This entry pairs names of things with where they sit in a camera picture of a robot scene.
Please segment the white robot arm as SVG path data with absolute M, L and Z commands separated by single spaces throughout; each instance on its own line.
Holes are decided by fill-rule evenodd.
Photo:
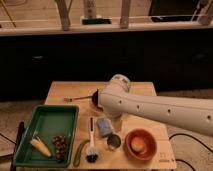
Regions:
M 130 113 L 213 137 L 213 100 L 130 93 L 130 80 L 114 75 L 98 91 L 98 106 L 111 119 Z

